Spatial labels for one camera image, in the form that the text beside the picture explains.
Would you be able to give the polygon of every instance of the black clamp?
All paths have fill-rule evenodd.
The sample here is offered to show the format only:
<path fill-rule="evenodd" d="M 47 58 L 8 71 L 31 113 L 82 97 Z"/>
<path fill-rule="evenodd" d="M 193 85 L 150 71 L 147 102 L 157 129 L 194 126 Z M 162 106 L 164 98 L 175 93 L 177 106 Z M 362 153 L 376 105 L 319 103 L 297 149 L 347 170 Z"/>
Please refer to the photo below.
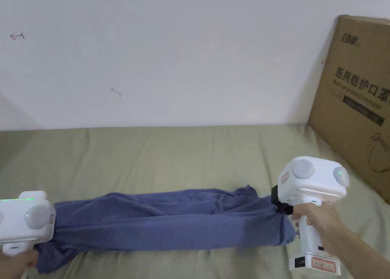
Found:
<path fill-rule="evenodd" d="M 278 198 L 278 185 L 274 186 L 271 190 L 271 203 L 275 205 L 275 210 L 278 213 L 291 215 L 293 213 L 293 207 L 287 203 L 282 203 Z"/>

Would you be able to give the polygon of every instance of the green indicator light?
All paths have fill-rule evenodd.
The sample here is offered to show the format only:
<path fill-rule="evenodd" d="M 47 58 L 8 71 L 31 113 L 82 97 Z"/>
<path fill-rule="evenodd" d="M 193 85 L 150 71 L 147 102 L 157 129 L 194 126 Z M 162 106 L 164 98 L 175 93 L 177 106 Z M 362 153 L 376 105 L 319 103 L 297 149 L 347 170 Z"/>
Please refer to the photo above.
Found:
<path fill-rule="evenodd" d="M 4 199 L 2 201 L 16 201 L 16 200 L 35 200 L 35 198 L 27 198 L 27 199 Z"/>

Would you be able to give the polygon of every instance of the blue cloth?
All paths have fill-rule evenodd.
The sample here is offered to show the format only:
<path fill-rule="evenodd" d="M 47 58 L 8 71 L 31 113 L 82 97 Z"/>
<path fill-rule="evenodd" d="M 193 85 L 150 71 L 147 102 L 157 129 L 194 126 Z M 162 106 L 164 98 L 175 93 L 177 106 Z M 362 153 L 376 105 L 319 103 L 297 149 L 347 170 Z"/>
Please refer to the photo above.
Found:
<path fill-rule="evenodd" d="M 104 250 L 202 250 L 282 246 L 295 231 L 271 197 L 247 185 L 234 192 L 185 190 L 145 195 L 111 193 L 54 204 L 50 242 L 37 244 L 39 273 L 65 265 L 79 252 Z"/>

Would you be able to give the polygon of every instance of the white device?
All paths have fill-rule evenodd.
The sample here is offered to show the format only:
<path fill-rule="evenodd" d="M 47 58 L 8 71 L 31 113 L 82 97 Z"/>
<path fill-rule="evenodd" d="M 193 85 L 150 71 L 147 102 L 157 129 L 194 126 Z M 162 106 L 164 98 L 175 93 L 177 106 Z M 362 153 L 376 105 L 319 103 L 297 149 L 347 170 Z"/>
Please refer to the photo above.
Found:
<path fill-rule="evenodd" d="M 54 233 L 55 209 L 43 191 L 23 192 L 17 199 L 0 200 L 0 244 L 13 257 L 50 241 Z"/>
<path fill-rule="evenodd" d="M 291 214 L 294 205 L 314 203 L 320 206 L 323 203 L 334 203 L 346 195 L 349 185 L 348 173 L 339 163 L 299 156 L 280 173 L 278 185 L 273 188 L 273 203 L 279 207 L 279 212 Z M 323 248 L 319 234 L 306 216 L 299 219 L 299 231 L 302 253 L 289 258 L 290 270 L 305 268 L 340 275 L 340 260 Z"/>

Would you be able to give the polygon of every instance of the white wall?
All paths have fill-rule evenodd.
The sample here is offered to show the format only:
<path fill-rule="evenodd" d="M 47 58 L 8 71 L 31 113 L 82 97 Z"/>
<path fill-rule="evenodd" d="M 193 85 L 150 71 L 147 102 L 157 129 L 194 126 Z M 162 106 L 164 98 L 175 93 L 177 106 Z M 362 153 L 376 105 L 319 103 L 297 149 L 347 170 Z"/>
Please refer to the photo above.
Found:
<path fill-rule="evenodd" d="M 389 2 L 0 0 L 0 130 L 306 122 L 334 19 Z"/>

